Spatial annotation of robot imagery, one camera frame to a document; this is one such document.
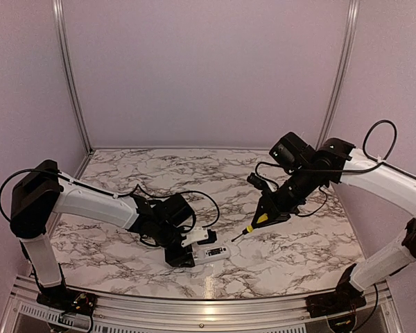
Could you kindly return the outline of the white remote control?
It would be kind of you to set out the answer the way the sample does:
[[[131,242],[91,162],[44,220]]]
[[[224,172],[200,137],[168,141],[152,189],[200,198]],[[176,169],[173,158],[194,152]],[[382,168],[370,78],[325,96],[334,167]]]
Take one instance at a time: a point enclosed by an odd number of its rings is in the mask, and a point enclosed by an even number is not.
[[[231,252],[227,246],[220,246],[215,248],[203,248],[196,251],[196,254],[200,258],[199,264],[207,264],[228,259]]]

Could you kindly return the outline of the yellow handled screwdriver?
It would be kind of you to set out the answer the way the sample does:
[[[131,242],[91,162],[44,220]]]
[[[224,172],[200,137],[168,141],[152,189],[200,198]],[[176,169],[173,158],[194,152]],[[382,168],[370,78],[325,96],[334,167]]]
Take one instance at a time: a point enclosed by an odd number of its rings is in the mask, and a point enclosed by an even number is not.
[[[250,225],[248,225],[245,229],[242,230],[240,235],[233,238],[232,242],[235,242],[237,239],[239,239],[242,236],[245,236],[246,234],[249,234],[253,232],[255,229],[262,228],[266,225],[268,221],[268,215],[266,213],[262,214],[257,219],[254,219],[253,222],[251,222]]]

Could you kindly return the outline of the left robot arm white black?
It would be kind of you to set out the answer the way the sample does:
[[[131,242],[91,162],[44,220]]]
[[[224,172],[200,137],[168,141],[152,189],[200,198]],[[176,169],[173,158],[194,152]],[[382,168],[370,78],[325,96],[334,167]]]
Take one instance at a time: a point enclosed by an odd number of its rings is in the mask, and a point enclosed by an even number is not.
[[[165,262],[175,268],[196,265],[190,245],[183,245],[183,222],[195,212],[180,194],[145,198],[134,192],[117,194],[85,185],[58,170],[57,162],[45,160],[24,175],[12,189],[11,208],[3,217],[19,239],[29,259],[39,290],[56,307],[73,304],[73,292],[53,253],[46,224],[53,213],[72,214],[115,225],[151,238],[164,249]]]

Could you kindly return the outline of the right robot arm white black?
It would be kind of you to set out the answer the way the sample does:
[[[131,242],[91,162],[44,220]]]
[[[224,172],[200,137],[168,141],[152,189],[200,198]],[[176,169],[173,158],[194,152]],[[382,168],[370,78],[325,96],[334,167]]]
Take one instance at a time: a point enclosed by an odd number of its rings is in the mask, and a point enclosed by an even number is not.
[[[314,149],[289,132],[269,154],[289,178],[272,190],[256,172],[248,176],[247,181],[261,192],[261,197],[244,234],[289,220],[313,191],[331,183],[363,189],[412,216],[405,230],[388,245],[346,268],[332,292],[306,298],[312,318],[364,306],[366,289],[416,262],[416,176],[369,157],[365,150],[338,138],[328,139],[321,148]]]

